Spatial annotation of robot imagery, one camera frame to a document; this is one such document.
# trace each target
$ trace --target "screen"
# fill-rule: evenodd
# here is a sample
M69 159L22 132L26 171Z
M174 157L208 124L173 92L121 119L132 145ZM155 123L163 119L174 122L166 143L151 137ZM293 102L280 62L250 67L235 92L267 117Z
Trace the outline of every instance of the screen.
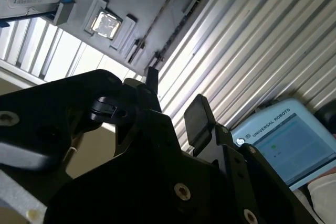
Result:
M336 159L336 153L296 114L254 143L288 186Z

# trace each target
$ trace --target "white panel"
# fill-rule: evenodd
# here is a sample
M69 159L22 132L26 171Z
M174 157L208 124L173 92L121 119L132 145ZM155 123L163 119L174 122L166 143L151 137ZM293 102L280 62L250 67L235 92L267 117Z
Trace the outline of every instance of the white panel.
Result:
M29 35L30 38L28 41L26 41L27 45L25 51L23 51L20 56L20 58L23 59L20 67L22 70L30 70L34 57L38 53L38 46L42 39L46 24L47 23L43 19L36 18L34 26L30 28L32 30L31 34Z
M66 76L72 60L77 53L80 42L81 41L74 36L63 32L47 70L46 81L55 81Z
M41 41L41 47L38 52L38 55L36 56L36 61L34 63L34 66L31 69L31 73L37 77L39 77L43 63L45 62L45 59L48 55L48 52L50 50L50 46L53 43L54 36L56 34L57 27L53 26L51 24L48 24L48 28L46 31L45 36L42 38Z
M9 27L0 28L0 59L4 60L7 50L10 48L11 37L14 30L14 22Z
M103 57L103 54L90 46L86 46L73 74L80 74L95 70Z
M20 20L16 22L17 26L14 25L15 34L14 37L12 37L13 42L11 44L11 50L5 58L10 64L16 64L29 22L30 20L27 19Z

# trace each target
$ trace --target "black plastic part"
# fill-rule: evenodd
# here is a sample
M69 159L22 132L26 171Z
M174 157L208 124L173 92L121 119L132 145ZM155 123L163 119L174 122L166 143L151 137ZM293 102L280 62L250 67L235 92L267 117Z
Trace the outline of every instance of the black plastic part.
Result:
M219 170L181 151L168 116L145 110L138 119L130 147L65 185L51 200L45 224L154 223L162 218L164 223L221 223L234 208L234 195L225 193ZM177 183L188 187L189 200L178 198Z
M0 163L28 170L56 168L76 134L101 126L88 116L94 100L122 89L118 77L96 70L1 96L0 111L16 113L20 122L0 127Z
M257 206L266 223L316 223L258 149L243 144L238 152L246 160Z
M324 105L314 114L314 116L329 132L336 134L336 100Z
M159 88L159 71L153 67L148 67L146 85L158 94L157 90Z
M210 142L212 129L216 120L208 100L201 94L197 95L184 113L184 121L189 145L194 147L194 155L198 155Z

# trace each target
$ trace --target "bolt hole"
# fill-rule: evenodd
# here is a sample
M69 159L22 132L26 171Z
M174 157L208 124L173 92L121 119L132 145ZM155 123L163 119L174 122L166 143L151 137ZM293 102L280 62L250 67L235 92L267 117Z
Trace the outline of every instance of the bolt hole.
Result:
M180 188L179 189L179 191L180 191L180 193L183 195L183 196L187 196L187 194L188 194L188 192L186 191L186 189L184 189L184 188Z
M116 116L118 118L125 118L127 116L127 111L126 110L118 110L116 113Z
M250 221L254 221L254 217L252 214L248 213L247 214L247 218L250 220Z

